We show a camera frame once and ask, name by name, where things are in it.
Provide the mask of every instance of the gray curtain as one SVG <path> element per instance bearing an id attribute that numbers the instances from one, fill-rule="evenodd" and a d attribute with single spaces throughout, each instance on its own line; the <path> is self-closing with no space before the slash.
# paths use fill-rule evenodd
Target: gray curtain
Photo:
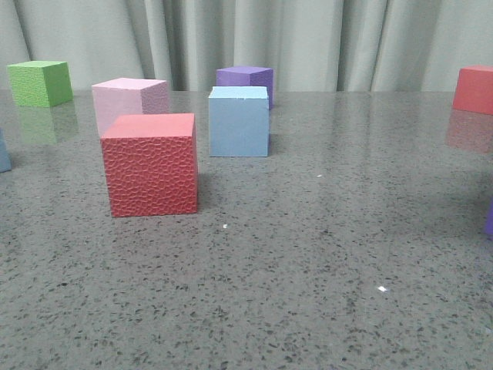
<path id="1" fill-rule="evenodd" d="M 453 91 L 493 65 L 493 0 L 0 0 L 5 66 L 64 60 L 72 85 L 117 77 L 210 90 L 266 66 L 280 91 Z"/>

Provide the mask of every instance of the cube face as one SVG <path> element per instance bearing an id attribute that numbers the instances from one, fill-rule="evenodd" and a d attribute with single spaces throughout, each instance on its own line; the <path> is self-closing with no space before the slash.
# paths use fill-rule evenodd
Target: cube face
<path id="1" fill-rule="evenodd" d="M 92 86 L 99 135 L 126 114 L 169 111 L 168 82 L 158 79 L 112 79 Z"/>
<path id="2" fill-rule="evenodd" d="M 493 199 L 491 200 L 488 215 L 486 217 L 485 234 L 493 235 Z"/>
<path id="3" fill-rule="evenodd" d="M 73 99 L 67 62 L 23 62 L 7 71 L 18 106 L 57 106 Z"/>
<path id="4" fill-rule="evenodd" d="M 211 156 L 267 156 L 269 103 L 262 86 L 215 86 L 209 96 Z"/>
<path id="5" fill-rule="evenodd" d="M 217 86 L 265 86 L 269 95 L 269 109 L 273 108 L 274 70 L 264 67 L 235 66 L 216 71 Z"/>
<path id="6" fill-rule="evenodd" d="M 7 146 L 3 138 L 3 131 L 0 129 L 0 173 L 10 171 L 12 165 L 10 164 L 10 158 L 8 157 Z"/>
<path id="7" fill-rule="evenodd" d="M 192 113 L 120 116 L 101 146 L 114 217 L 197 212 Z"/>
<path id="8" fill-rule="evenodd" d="M 493 115 L 493 67 L 462 68 L 452 106 L 454 109 Z"/>

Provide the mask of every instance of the table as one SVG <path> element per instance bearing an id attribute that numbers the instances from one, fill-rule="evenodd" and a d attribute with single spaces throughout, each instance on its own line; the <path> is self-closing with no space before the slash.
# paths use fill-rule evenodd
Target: table
<path id="1" fill-rule="evenodd" d="M 111 218 L 90 92 L 0 92 L 4 369 L 487 368 L 491 154 L 452 93 L 279 92 L 267 158 L 211 158 L 199 212 Z"/>

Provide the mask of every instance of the green cube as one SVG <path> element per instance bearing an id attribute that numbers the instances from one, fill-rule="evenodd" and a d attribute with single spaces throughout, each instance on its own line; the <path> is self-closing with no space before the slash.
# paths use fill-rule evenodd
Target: green cube
<path id="1" fill-rule="evenodd" d="M 57 106 L 73 99 L 67 62 L 11 64 L 7 72 L 18 106 Z"/>

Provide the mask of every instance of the textured surface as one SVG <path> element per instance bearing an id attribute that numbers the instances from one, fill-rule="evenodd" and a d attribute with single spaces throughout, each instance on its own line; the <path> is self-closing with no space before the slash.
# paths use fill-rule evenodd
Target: textured surface
<path id="1" fill-rule="evenodd" d="M 267 156 L 269 103 L 263 86 L 215 86 L 209 96 L 211 156 Z"/>
<path id="2" fill-rule="evenodd" d="M 197 211 L 193 114 L 120 116 L 101 146 L 114 217 Z"/>
<path id="3" fill-rule="evenodd" d="M 493 66 L 470 66 L 459 71 L 453 107 L 493 115 Z"/>
<path id="4" fill-rule="evenodd" d="M 10 171 L 12 165 L 8 156 L 7 145 L 3 138 L 3 131 L 0 129 L 0 172 Z"/>
<path id="5" fill-rule="evenodd" d="M 67 62 L 23 62 L 7 70 L 18 106 L 57 106 L 73 99 Z"/>
<path id="6" fill-rule="evenodd" d="M 92 86 L 99 135 L 123 114 L 169 111 L 168 82 L 159 79 L 112 79 Z"/>
<path id="7" fill-rule="evenodd" d="M 446 145 L 453 93 L 280 92 L 267 158 L 208 157 L 207 95 L 171 95 L 199 212 L 113 218 L 90 92 L 50 146 L 0 92 L 2 370 L 491 367 L 493 158 Z"/>
<path id="8" fill-rule="evenodd" d="M 266 86 L 269 94 L 269 109 L 274 104 L 274 70 L 264 67 L 235 66 L 218 69 L 218 86 Z"/>

